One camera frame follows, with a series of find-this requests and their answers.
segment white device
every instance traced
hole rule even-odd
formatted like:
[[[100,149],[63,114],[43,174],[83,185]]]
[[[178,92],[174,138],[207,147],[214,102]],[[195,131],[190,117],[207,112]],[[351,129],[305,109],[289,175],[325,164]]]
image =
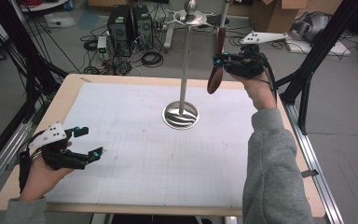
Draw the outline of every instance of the white device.
[[[240,40],[241,44],[262,44],[269,41],[286,39],[289,34],[260,33],[252,31],[245,38]]]
[[[109,59],[109,50],[107,48],[107,36],[98,36],[97,45],[98,54],[100,55],[101,61]]]
[[[57,121],[48,127],[42,134],[36,137],[29,147],[42,147],[44,145],[58,142],[66,138],[65,130],[62,125]]]

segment computer tower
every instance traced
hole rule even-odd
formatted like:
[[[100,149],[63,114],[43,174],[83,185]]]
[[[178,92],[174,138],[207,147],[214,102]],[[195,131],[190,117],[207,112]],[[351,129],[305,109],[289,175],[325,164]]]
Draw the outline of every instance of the computer tower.
[[[115,55],[131,56],[131,43],[135,38],[132,25],[131,7],[114,5],[107,22]]]
[[[152,49],[153,44],[153,21],[146,6],[132,8],[135,33],[139,49]]]

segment metal rail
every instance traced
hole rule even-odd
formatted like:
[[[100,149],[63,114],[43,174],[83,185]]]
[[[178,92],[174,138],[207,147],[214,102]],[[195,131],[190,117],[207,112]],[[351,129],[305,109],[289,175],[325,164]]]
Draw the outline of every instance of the metal rail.
[[[307,165],[310,170],[316,170],[319,173],[313,177],[313,182],[315,183],[316,189],[319,191],[319,195],[321,196],[322,203],[324,204],[324,209],[330,223],[343,224],[344,221],[339,213],[333,194],[327,185],[324,173],[318,159],[316,158],[315,152],[313,151],[313,147],[310,144],[310,140],[307,135],[302,133],[301,128],[298,126],[298,113],[296,107],[294,105],[288,105],[285,102],[282,103],[290,123],[292,124],[293,132],[296,135],[297,142],[300,145]]]
[[[21,123],[5,144],[0,153],[0,177],[13,157],[16,156],[17,149],[21,147],[25,138],[31,133],[31,130],[33,129],[32,126],[33,123],[31,119],[27,123]]]

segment desk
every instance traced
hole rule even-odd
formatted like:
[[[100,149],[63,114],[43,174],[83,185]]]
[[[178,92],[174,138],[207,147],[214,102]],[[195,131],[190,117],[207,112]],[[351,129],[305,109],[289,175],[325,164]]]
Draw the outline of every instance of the desk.
[[[77,93],[85,82],[116,83],[128,85],[153,85],[153,86],[180,86],[180,79],[154,78],[154,77],[106,77],[91,75],[70,75],[62,83],[56,97],[51,103],[46,115],[37,127],[37,132],[45,130],[55,121],[63,122],[74,103]],[[189,80],[187,86],[206,88],[206,80]],[[224,89],[242,89],[238,82],[224,81],[221,84]],[[279,102],[282,118],[286,129],[292,130],[286,117],[282,103]],[[297,164],[301,171],[308,170],[301,150],[297,153]],[[2,191],[0,192],[0,210],[7,209],[7,200],[19,196],[18,187],[19,168],[13,170]],[[312,214],[315,217],[323,217],[325,214],[321,199],[311,178],[304,179],[307,198],[309,199]],[[132,213],[132,214],[160,214],[160,215],[189,215],[189,216],[241,216],[240,208],[231,207],[191,207],[191,206],[146,206],[146,205],[119,205],[119,204],[84,204],[84,203],[48,203],[48,211],[61,212],[93,212],[93,213]]]

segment metal pole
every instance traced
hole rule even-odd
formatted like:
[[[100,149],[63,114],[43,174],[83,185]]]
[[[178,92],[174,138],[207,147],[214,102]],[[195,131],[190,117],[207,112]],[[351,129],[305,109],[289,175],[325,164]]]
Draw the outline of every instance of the metal pole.
[[[222,28],[225,26],[228,6],[229,6],[229,0],[225,0],[225,7],[223,8],[222,16],[220,17],[221,20],[220,20],[219,28]]]
[[[182,83],[180,89],[179,114],[183,114],[185,108],[188,63],[190,61],[191,28],[192,26],[188,25],[186,26],[186,31],[185,31],[185,51],[183,52]]]

